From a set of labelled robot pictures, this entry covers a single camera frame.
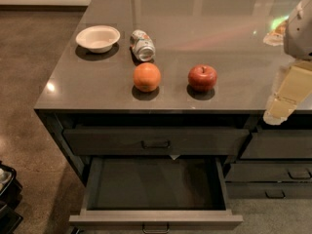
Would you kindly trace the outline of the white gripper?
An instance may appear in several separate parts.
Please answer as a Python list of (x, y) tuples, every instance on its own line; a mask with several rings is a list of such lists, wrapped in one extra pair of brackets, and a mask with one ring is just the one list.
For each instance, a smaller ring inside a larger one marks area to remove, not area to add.
[[(287, 19), (284, 52), (295, 59), (312, 59), (312, 0), (300, 0)], [(263, 121), (281, 125), (312, 93), (312, 62), (297, 60), (281, 67), (266, 103)]]

